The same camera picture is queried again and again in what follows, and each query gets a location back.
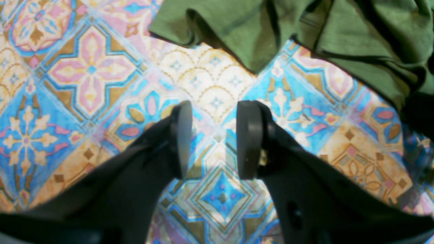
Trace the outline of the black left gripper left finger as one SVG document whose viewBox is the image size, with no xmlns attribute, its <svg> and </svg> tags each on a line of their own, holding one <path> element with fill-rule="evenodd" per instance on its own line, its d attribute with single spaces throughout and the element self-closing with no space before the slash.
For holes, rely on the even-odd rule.
<svg viewBox="0 0 434 244">
<path fill-rule="evenodd" d="M 188 170 L 192 117 L 191 102 L 180 102 L 58 196 L 1 214 L 1 243 L 144 244 L 160 196 Z"/>
</svg>

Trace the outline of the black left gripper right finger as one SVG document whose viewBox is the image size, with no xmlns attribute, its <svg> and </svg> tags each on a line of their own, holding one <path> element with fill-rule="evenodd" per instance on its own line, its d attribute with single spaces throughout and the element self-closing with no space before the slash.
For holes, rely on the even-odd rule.
<svg viewBox="0 0 434 244">
<path fill-rule="evenodd" d="M 306 151 L 259 101 L 237 103 L 237 168 L 260 179 L 286 244 L 423 244 L 433 218 L 390 207 Z"/>
</svg>

